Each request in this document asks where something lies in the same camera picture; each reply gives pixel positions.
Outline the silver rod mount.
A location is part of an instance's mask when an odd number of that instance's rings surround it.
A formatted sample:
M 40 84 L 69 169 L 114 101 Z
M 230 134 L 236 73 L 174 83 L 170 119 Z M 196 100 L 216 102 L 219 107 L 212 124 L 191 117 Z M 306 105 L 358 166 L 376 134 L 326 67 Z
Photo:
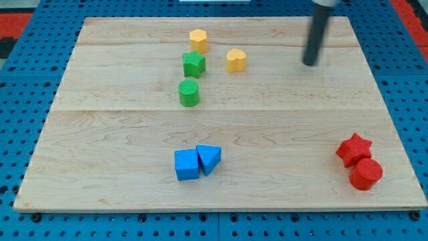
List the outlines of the silver rod mount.
M 312 0 L 315 4 L 324 6 L 324 7 L 335 7 L 340 0 Z

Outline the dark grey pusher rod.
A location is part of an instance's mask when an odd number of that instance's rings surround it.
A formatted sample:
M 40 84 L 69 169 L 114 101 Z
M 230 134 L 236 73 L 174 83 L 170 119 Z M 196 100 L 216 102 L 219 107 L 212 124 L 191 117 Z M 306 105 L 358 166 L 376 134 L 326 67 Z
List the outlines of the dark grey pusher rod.
M 302 58 L 303 64 L 314 66 L 318 59 L 318 54 L 324 39 L 324 34 L 328 25 L 332 8 L 316 3 L 310 24 L 308 39 L 304 48 Z

